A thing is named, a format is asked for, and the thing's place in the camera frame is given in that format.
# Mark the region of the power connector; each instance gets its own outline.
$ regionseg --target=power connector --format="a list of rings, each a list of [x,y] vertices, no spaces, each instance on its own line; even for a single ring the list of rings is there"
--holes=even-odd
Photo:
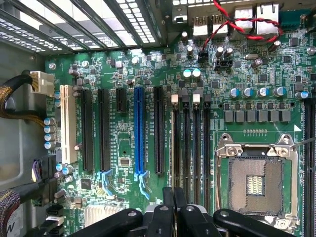
[[[31,88],[31,93],[42,94],[42,95],[53,95],[54,94],[54,81],[55,76],[41,71],[32,71],[31,74],[37,74],[39,78],[39,88]]]

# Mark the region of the black pcie slot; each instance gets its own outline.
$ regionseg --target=black pcie slot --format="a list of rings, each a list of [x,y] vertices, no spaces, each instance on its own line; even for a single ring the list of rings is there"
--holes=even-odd
[[[175,187],[180,187],[180,113],[178,109],[173,110],[173,140]]]
[[[81,93],[81,125],[82,125],[82,160],[83,170],[93,170],[93,114],[92,93],[83,90]]]
[[[200,109],[193,108],[193,202],[194,204],[200,205],[200,173],[201,173],[201,160],[200,160],[200,149],[201,149],[201,118]]]
[[[209,159],[210,159],[210,103],[204,102],[203,105],[203,176],[204,176],[204,207],[207,212],[209,212],[209,174],[210,174],[210,167],[209,167]]]
[[[190,200],[190,103],[189,98],[183,102],[183,190],[188,203]]]
[[[111,168],[109,90],[98,90],[98,103],[100,132],[100,170],[108,171]]]
[[[154,87],[155,173],[164,172],[164,106],[163,88]]]
[[[315,136],[315,99],[308,99],[305,104],[305,140]],[[315,142],[304,145],[305,152],[305,183],[304,183],[304,230],[305,236],[316,236],[315,226]]]

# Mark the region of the red and black wire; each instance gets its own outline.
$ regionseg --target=red and black wire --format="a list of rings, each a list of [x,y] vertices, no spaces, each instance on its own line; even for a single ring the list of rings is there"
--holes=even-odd
[[[221,6],[218,0],[213,0],[214,5],[218,8],[218,10],[221,12],[222,16],[225,18],[225,22],[216,30],[214,33],[205,41],[203,49],[207,46],[208,42],[214,38],[214,36],[217,34],[217,32],[223,28],[225,25],[230,25],[232,28],[234,28],[238,33],[244,35],[248,40],[256,40],[256,41],[265,41],[265,42],[274,42],[276,41],[282,34],[283,30],[280,27],[280,24],[277,21],[273,21],[270,19],[264,19],[264,18],[231,18],[229,17],[228,12]],[[278,35],[272,36],[269,38],[265,38],[263,36],[256,36],[253,34],[246,33],[245,30],[242,27],[239,27],[236,25],[236,21],[251,21],[251,22],[266,22],[269,24],[273,24],[278,29]]]

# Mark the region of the heatsink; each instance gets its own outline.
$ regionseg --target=heatsink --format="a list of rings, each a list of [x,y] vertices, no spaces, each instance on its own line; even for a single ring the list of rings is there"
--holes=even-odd
[[[112,216],[124,208],[119,206],[109,205],[88,205],[84,209],[84,227],[88,227],[98,221],[103,220],[109,216]]]

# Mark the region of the ram slot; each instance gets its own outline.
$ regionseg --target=ram slot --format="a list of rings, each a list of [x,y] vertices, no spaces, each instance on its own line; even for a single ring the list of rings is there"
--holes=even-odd
[[[73,163],[77,161],[77,153],[74,149],[77,141],[76,132],[76,100],[72,96],[73,87],[70,85],[60,86],[61,96],[61,150],[62,162]]]
[[[193,100],[193,103],[193,202],[194,204],[200,205],[201,111],[199,109],[199,101],[198,103],[195,103],[195,101]]]
[[[93,114],[90,90],[81,93],[82,161],[83,170],[93,170]]]
[[[164,106],[163,88],[154,87],[155,173],[164,172]]]
[[[143,174],[145,162],[145,91],[134,90],[135,173]]]
[[[316,101],[308,99],[305,104],[305,140],[315,137],[316,131]],[[316,176],[315,176],[315,141],[304,145],[304,229],[305,236],[316,236]]]
[[[190,199],[190,127],[191,127],[191,120],[190,120],[190,103],[189,97],[183,96],[182,98],[182,105],[183,105],[183,191],[185,194],[185,198],[188,203],[191,203]]]
[[[204,176],[204,207],[209,212],[209,201],[210,201],[210,102],[204,101],[203,105],[203,176]]]
[[[100,170],[108,171],[111,168],[109,91],[106,89],[99,89],[98,99]]]

